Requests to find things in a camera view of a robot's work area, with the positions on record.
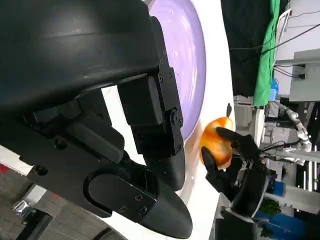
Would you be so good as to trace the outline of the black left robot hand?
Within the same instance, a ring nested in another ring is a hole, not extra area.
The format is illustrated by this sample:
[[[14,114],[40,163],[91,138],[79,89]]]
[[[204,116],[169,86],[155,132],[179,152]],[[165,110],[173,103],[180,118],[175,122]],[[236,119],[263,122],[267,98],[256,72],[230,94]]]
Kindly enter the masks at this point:
[[[183,114],[141,0],[0,3],[0,144],[27,178],[102,218],[187,239]]]

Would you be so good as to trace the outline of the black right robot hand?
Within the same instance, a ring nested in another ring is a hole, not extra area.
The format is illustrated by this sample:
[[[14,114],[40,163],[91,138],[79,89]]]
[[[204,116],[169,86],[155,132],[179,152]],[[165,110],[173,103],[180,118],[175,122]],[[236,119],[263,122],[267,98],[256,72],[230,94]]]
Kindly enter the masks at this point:
[[[209,148],[202,146],[200,155],[207,170],[206,179],[217,192],[230,200],[233,212],[252,218],[261,206],[269,181],[269,171],[260,160],[261,151],[251,135],[241,135],[223,127],[217,127],[216,133],[222,140],[231,143],[231,148],[236,149],[251,167],[246,170],[241,186],[236,188],[228,173],[218,169],[218,160]]]

